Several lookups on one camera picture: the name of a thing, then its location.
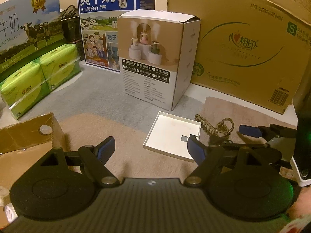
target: white box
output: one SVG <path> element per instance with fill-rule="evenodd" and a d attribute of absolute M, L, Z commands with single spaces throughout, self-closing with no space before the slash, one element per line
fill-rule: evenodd
<path fill-rule="evenodd" d="M 190 135 L 200 138 L 201 123 L 159 111 L 148 133 L 143 147 L 145 149 L 194 162 L 187 148 Z"/>
<path fill-rule="evenodd" d="M 190 84 L 200 22 L 195 16 L 167 11 L 134 10 L 120 15 L 123 91 L 173 110 Z M 133 52 L 136 48 L 141 55 Z"/>

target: green oval line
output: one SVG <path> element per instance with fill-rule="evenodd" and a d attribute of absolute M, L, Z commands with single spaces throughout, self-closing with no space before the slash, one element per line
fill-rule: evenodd
<path fill-rule="evenodd" d="M 202 40 L 206 37 L 206 35 L 207 35 L 208 33 L 210 33 L 211 31 L 215 30 L 216 28 L 218 28 L 218 27 L 220 27 L 220 26 L 223 26 L 223 25 L 226 25 L 226 24 L 233 24 L 233 23 L 241 23 L 241 24 L 248 24 L 248 25 L 249 25 L 249 23 L 242 23 L 242 22 L 222 23 L 222 24 L 220 24 L 220 25 L 218 25 L 218 26 L 215 26 L 215 27 L 212 28 L 209 32 L 207 32 L 207 33 L 204 35 L 204 37 L 201 39 L 201 42 L 202 42 Z"/>
<path fill-rule="evenodd" d="M 233 65 L 233 64 L 229 64 L 229 63 L 225 63 L 225 62 L 221 62 L 221 61 L 220 61 L 220 63 L 223 63 L 223 64 L 225 64 L 225 65 L 238 66 L 238 67 L 250 67 L 250 66 L 262 65 L 263 63 L 266 63 L 266 62 L 272 60 L 276 55 L 278 55 L 278 53 L 283 49 L 283 47 L 284 47 L 284 46 L 282 46 L 282 48 L 281 48 L 273 57 L 271 57 L 271 58 L 269 58 L 268 60 L 266 60 L 266 61 L 264 61 L 264 62 L 262 62 L 262 63 L 259 63 L 259 64 L 255 64 L 255 65 Z"/>

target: gold medal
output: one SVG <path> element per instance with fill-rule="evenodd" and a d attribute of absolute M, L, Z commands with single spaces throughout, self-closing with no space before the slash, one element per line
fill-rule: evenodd
<path fill-rule="evenodd" d="M 37 14 L 38 9 L 42 9 L 42 11 L 44 11 L 44 9 L 46 9 L 46 7 L 44 7 L 44 3 L 45 0 L 31 0 L 31 5 L 34 8 L 33 13 Z"/>

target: red heart logo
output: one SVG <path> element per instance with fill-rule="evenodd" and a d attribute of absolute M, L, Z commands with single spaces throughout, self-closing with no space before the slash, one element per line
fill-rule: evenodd
<path fill-rule="evenodd" d="M 239 34 L 235 34 L 235 35 L 233 36 L 235 42 L 238 42 L 238 40 L 240 39 L 240 37 L 241 37 L 241 34 L 240 34 L 240 33 L 239 33 Z"/>

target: green square label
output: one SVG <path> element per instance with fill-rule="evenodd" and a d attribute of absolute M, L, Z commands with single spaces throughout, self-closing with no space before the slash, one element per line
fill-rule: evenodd
<path fill-rule="evenodd" d="M 288 22 L 287 32 L 289 34 L 292 34 L 293 36 L 296 36 L 296 31 L 297 31 L 297 25 L 293 24 L 292 22 Z"/>

